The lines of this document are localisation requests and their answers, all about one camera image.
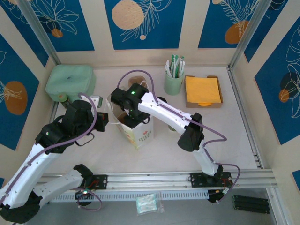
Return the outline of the white paper carrier bag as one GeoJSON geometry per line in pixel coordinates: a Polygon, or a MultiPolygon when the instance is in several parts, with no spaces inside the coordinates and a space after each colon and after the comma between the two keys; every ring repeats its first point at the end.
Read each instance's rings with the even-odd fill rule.
{"type": "Polygon", "coordinates": [[[122,111],[119,106],[115,105],[110,100],[111,95],[106,98],[106,105],[108,107],[109,123],[116,125],[122,135],[131,142],[136,148],[140,148],[154,139],[154,118],[150,116],[143,123],[134,128],[129,128],[121,124],[117,117],[125,111],[122,111]]]}

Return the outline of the brown pulp carrier stack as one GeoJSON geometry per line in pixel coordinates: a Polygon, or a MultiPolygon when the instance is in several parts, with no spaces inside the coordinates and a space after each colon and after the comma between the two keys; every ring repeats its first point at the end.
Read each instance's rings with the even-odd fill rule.
{"type": "Polygon", "coordinates": [[[134,76],[128,80],[128,87],[130,88],[134,83],[140,84],[142,81],[146,81],[143,76],[134,76]]]}

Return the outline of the small green bottle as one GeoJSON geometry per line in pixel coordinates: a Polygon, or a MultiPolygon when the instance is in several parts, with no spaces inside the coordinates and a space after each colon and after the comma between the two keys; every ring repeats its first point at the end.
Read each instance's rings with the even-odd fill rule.
{"type": "Polygon", "coordinates": [[[60,93],[58,95],[58,99],[59,99],[59,102],[63,105],[64,108],[67,109],[67,107],[70,105],[71,101],[68,97],[68,95],[66,93],[60,93]]]}

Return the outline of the mint green lidded box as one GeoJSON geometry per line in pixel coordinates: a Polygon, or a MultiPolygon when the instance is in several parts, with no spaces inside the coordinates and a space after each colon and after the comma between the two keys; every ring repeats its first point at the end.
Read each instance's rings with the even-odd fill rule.
{"type": "Polygon", "coordinates": [[[91,96],[94,92],[96,76],[90,65],[61,64],[53,68],[45,87],[46,93],[55,102],[59,94],[65,93],[71,102],[78,100],[80,92],[91,96]]]}

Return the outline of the mint green cylinder holder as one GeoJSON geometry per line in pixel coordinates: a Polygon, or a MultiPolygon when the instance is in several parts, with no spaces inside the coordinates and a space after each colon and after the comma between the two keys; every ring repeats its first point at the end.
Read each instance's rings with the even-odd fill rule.
{"type": "Polygon", "coordinates": [[[181,76],[179,78],[172,78],[167,74],[167,72],[165,72],[165,81],[164,81],[165,93],[171,96],[175,96],[179,94],[183,80],[184,80],[184,76],[181,76]]]}

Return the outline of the clear plastic bag of packets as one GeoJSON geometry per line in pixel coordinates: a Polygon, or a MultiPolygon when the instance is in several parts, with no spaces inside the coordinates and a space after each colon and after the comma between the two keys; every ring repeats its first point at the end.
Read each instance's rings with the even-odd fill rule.
{"type": "Polygon", "coordinates": [[[161,200],[160,192],[137,197],[135,200],[137,214],[140,216],[148,213],[163,213],[165,209],[161,200]]]}

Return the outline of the black ribbed block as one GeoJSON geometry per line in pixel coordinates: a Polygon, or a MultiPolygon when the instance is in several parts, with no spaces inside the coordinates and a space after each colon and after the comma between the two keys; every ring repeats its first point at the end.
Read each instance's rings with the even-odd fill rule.
{"type": "Polygon", "coordinates": [[[270,214],[269,202],[264,198],[233,195],[233,207],[235,210],[270,214]]]}

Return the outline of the long aluminium mounting rail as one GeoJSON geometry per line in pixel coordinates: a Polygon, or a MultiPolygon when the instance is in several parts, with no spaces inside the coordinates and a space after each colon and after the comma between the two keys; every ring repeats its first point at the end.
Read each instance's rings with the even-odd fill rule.
{"type": "MultiPolygon", "coordinates": [[[[271,169],[229,170],[234,188],[277,188],[271,169]]],[[[191,190],[191,171],[183,172],[128,172],[108,173],[107,191],[191,190]]]]}

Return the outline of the aluminium corner post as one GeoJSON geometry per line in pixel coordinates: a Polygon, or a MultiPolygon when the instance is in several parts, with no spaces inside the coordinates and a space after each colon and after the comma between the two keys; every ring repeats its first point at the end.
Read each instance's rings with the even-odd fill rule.
{"type": "Polygon", "coordinates": [[[263,19],[267,9],[269,8],[272,0],[260,0],[256,10],[251,17],[248,26],[242,35],[240,42],[237,45],[236,51],[228,65],[228,70],[233,71],[234,67],[237,65],[240,57],[244,53],[246,47],[248,46],[251,38],[253,37],[255,31],[257,30],[261,20],[263,19]]]}
{"type": "Polygon", "coordinates": [[[46,51],[47,55],[52,59],[55,65],[60,65],[61,61],[56,54],[56,50],[42,24],[40,23],[37,15],[32,9],[30,3],[27,0],[16,0],[16,2],[26,21],[35,33],[35,36],[38,38],[40,44],[46,51]]]}

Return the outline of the aluminium frame bar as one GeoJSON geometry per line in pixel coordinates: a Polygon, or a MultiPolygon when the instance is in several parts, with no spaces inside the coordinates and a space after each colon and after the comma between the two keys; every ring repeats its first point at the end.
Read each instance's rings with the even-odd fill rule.
{"type": "Polygon", "coordinates": [[[282,204],[282,201],[279,196],[278,188],[268,187],[266,188],[268,198],[270,201],[272,214],[274,215],[277,225],[288,225],[288,222],[285,218],[285,210],[282,204]]]}

